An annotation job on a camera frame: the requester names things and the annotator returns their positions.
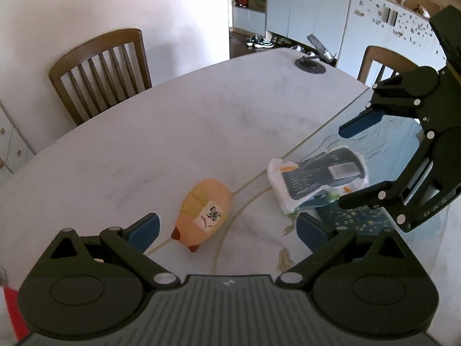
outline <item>white label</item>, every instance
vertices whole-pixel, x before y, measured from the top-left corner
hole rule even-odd
[[[220,221],[221,217],[223,217],[223,210],[218,204],[210,200],[194,220],[194,224],[200,230],[209,233]]]

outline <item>toy pig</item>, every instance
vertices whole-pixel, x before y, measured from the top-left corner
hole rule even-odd
[[[232,197],[231,191],[217,179],[199,182],[183,200],[171,239],[196,252],[226,220]]]

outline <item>floor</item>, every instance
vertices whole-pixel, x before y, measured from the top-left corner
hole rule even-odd
[[[274,45],[273,48],[254,48],[249,47],[246,45],[245,41],[247,40],[247,36],[229,32],[229,48],[230,48],[230,55],[231,58],[240,57],[246,54],[255,53],[255,52],[263,52],[265,50],[271,50],[273,48],[280,48],[282,47],[279,44]]]

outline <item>wooden chair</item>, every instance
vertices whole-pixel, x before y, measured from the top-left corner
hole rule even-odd
[[[382,64],[381,69],[379,70],[379,73],[374,83],[381,81],[386,67],[391,68],[393,70],[392,76],[395,76],[397,73],[406,73],[418,67],[418,65],[411,62],[406,57],[398,53],[395,53],[392,50],[376,46],[369,46],[365,50],[362,66],[360,67],[359,77],[357,78],[358,80],[360,80],[360,82],[366,82],[373,61]]]
[[[99,75],[100,72],[103,73],[105,83],[108,85],[110,92],[115,100],[115,103],[118,104],[123,99],[120,97],[120,92],[117,89],[123,91],[124,99],[130,97],[130,93],[128,91],[128,84],[126,82],[126,76],[124,77],[124,73],[128,73],[128,78],[130,79],[131,86],[133,87],[133,91],[135,94],[142,92],[137,86],[137,82],[135,79],[135,74],[133,72],[133,68],[131,66],[130,58],[128,56],[128,52],[126,50],[125,44],[133,43],[135,48],[135,54],[137,57],[137,61],[139,64],[139,70],[142,78],[142,83],[144,85],[144,89],[149,89],[152,87],[152,83],[150,80],[149,69],[146,60],[146,53],[144,50],[144,44],[142,42],[142,34],[141,30],[139,29],[122,29],[117,31],[112,31],[97,38],[91,39],[86,43],[81,44],[77,48],[74,48],[69,53],[64,55],[59,61],[51,68],[49,72],[49,77],[51,83],[53,84],[56,92],[58,93],[59,97],[61,98],[62,102],[64,103],[66,109],[72,116],[73,120],[77,125],[81,125],[84,123],[84,118],[78,111],[74,101],[70,97],[64,83],[63,83],[63,76],[65,74],[68,75],[70,79],[70,84],[72,86],[73,91],[75,92],[77,97],[74,97],[75,101],[80,101],[81,106],[88,114],[88,118],[92,118],[90,107],[87,103],[88,98],[84,97],[82,90],[76,80],[75,74],[72,70],[75,68],[78,69],[78,73],[80,75],[81,82],[84,84],[87,95],[91,102],[94,105],[93,112],[96,110],[98,114],[101,113],[103,109],[112,107],[111,103],[109,102],[108,95],[110,95],[107,91],[107,86],[104,87],[103,82],[101,81],[101,76]],[[122,71],[120,64],[118,63],[117,56],[115,54],[114,48],[119,47],[121,50],[120,57],[123,58],[125,68]],[[107,65],[107,61],[104,56],[104,52],[108,52],[110,62],[112,64],[112,71],[110,71],[109,66]],[[97,65],[95,65],[95,61],[93,61],[93,57],[98,56],[99,58],[99,66],[97,69]],[[91,85],[90,80],[85,72],[84,65],[87,67],[89,66],[90,73],[93,77],[93,86]],[[119,86],[116,85],[114,82],[114,77],[118,79]],[[100,98],[97,98],[94,85],[99,91]],[[101,108],[99,102],[104,101],[105,107]]]

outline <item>shoe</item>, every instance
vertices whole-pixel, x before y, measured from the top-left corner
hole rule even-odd
[[[295,50],[295,51],[297,51],[297,52],[306,53],[306,51],[304,50],[304,48],[301,47],[301,46],[298,46],[298,45],[292,46],[290,49]]]
[[[254,46],[255,48],[272,48],[274,43],[262,38],[261,40],[258,40],[256,43],[254,43]]]
[[[258,36],[255,35],[255,36],[252,36],[251,38],[248,38],[247,41],[246,41],[246,44],[251,47],[253,46],[254,43],[256,43],[257,41],[259,41],[258,39]]]

